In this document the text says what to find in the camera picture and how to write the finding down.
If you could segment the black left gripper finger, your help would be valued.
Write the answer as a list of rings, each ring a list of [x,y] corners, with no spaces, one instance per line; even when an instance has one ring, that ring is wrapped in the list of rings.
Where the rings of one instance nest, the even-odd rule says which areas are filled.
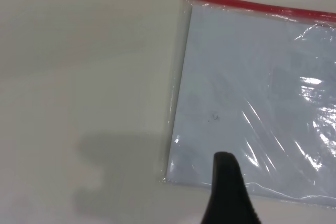
[[[212,190],[201,223],[261,223],[231,153],[214,154]]]

